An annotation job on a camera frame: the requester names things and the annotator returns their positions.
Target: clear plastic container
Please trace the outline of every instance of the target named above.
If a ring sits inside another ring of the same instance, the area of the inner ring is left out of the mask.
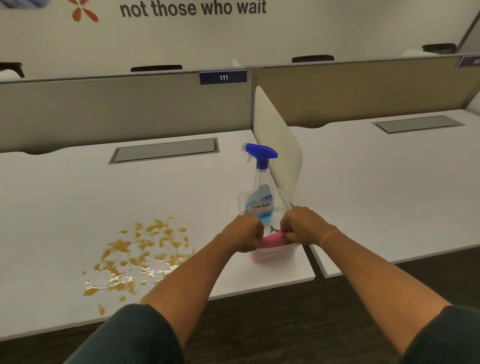
[[[245,191],[238,196],[239,213],[245,213],[245,203],[247,202],[248,194],[251,191]],[[285,193],[280,188],[274,188],[274,204],[275,209],[271,221],[265,226],[264,236],[274,234],[280,229],[280,221],[283,216],[293,207],[292,203],[285,196]],[[283,245],[275,248],[257,249],[251,252],[252,261],[255,263],[265,262],[274,259],[286,259],[293,256],[298,244]]]

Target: gray partition panel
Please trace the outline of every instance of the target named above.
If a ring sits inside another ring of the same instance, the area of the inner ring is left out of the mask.
[[[247,130],[247,82],[200,85],[198,72],[0,83],[0,152]]]

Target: pink sponge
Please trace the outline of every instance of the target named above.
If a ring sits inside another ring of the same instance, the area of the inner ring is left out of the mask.
[[[286,235],[279,231],[275,234],[265,236],[263,239],[261,239],[258,245],[258,249],[276,248],[278,246],[284,246],[291,243],[292,242],[287,239]]]

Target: forearm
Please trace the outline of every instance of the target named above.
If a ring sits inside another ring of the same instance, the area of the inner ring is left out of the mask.
[[[215,282],[235,250],[217,235],[205,248],[166,276],[142,303],[159,311],[185,347]]]
[[[408,273],[341,232],[328,236],[321,247],[349,280],[400,353],[450,304]]]

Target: hand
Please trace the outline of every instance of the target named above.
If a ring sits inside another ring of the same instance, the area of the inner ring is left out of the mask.
[[[237,216],[221,232],[224,239],[233,245],[235,252],[247,253],[258,248],[258,243],[264,237],[264,225],[254,215]]]
[[[298,244],[315,244],[319,247],[325,239],[339,230],[326,222],[308,207],[295,206],[280,222],[280,229],[287,238]]]

